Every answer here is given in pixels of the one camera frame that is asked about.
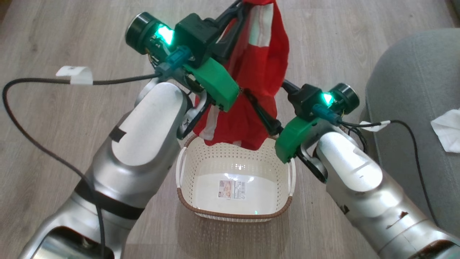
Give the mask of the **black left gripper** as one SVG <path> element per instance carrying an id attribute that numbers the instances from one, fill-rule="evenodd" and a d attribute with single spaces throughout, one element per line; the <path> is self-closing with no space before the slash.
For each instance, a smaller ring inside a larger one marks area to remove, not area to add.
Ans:
<path id="1" fill-rule="evenodd" d="M 243 0 L 236 0 L 216 19 L 189 14 L 179 21 L 175 25 L 175 45 L 190 49 L 194 59 L 189 66 L 200 67 L 212 57 L 213 51 L 216 61 L 229 61 L 251 8 Z"/>

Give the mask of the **red garment with white stripes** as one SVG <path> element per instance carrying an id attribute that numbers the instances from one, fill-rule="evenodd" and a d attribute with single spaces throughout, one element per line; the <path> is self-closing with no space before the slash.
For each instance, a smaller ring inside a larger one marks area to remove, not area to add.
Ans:
<path id="1" fill-rule="evenodd" d="M 276 0 L 243 0 L 250 5 L 246 21 L 225 68 L 243 91 L 277 117 L 275 95 L 286 75 L 289 38 Z M 245 93 L 240 93 L 228 112 L 212 106 L 194 128 L 207 146 L 229 143 L 258 150 L 269 134 Z"/>

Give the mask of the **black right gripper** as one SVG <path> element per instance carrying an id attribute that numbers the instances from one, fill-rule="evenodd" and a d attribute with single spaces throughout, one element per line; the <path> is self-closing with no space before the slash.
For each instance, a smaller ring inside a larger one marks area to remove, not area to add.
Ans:
<path id="1" fill-rule="evenodd" d="M 304 121 L 313 121 L 315 116 L 312 113 L 312 107 L 315 104 L 322 104 L 323 91 L 315 86 L 304 84 L 302 87 L 297 87 L 288 80 L 284 80 L 282 88 L 287 93 L 287 98 L 294 108 L 294 113 L 297 117 Z M 244 90 L 244 94 L 251 103 L 255 113 L 263 124 L 269 136 L 281 134 L 283 127 L 281 122 L 271 116 L 268 111 L 263 108 L 258 99 L 251 93 L 250 90 Z"/>

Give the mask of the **printed basket label sticker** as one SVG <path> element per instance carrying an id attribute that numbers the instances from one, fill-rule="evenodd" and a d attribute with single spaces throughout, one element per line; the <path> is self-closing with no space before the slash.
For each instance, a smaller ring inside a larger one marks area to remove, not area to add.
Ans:
<path id="1" fill-rule="evenodd" d="M 227 200 L 246 200 L 246 182 L 220 180 L 217 196 Z"/>

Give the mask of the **cream perforated laundry basket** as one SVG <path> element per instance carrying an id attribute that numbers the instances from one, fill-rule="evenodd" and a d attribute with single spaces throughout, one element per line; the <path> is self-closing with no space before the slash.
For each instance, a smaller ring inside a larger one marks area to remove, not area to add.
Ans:
<path id="1" fill-rule="evenodd" d="M 228 143 L 207 146 L 192 135 L 180 151 L 175 179 L 185 208 L 196 215 L 226 222 L 257 223 L 282 215 L 292 203 L 297 172 L 291 159 L 282 163 L 275 154 L 275 138 L 258 150 Z M 246 182 L 246 200 L 217 196 L 220 180 Z"/>

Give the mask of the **grey fabric sofa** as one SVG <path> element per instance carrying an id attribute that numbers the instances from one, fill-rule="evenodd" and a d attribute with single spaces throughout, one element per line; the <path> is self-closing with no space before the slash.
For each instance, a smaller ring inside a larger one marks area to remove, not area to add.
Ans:
<path id="1" fill-rule="evenodd" d="M 366 105 L 372 123 L 410 126 L 422 175 L 400 124 L 374 134 L 378 161 L 430 219 L 460 237 L 460 154 L 445 151 L 431 125 L 460 108 L 460 28 L 421 32 L 391 46 L 368 80 Z"/>

